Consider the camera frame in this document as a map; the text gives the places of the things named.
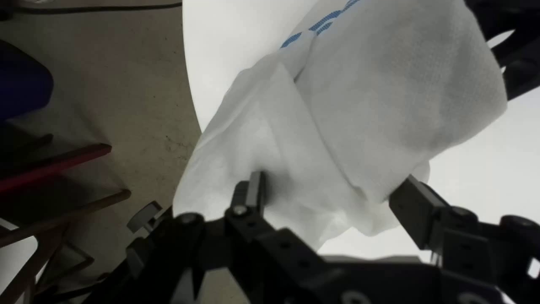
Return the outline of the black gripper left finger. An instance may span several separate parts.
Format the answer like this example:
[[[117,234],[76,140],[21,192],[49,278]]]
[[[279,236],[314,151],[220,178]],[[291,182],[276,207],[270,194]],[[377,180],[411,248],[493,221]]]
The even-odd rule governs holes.
[[[262,170],[235,185],[232,204],[225,212],[230,224],[264,222],[267,205],[267,177]]]

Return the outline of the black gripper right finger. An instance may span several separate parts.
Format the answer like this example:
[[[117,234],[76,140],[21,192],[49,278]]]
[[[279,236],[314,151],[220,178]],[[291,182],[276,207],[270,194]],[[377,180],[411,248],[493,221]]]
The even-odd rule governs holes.
[[[443,241],[443,217],[451,210],[431,185],[409,175],[392,194],[390,209],[421,249],[438,249]]]

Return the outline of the black clamp-on stand with arm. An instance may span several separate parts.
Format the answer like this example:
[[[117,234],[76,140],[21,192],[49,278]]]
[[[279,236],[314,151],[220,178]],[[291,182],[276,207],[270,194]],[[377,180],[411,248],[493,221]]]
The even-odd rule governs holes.
[[[540,0],[465,0],[486,40],[508,31],[492,52],[503,67],[508,99],[540,85]]]

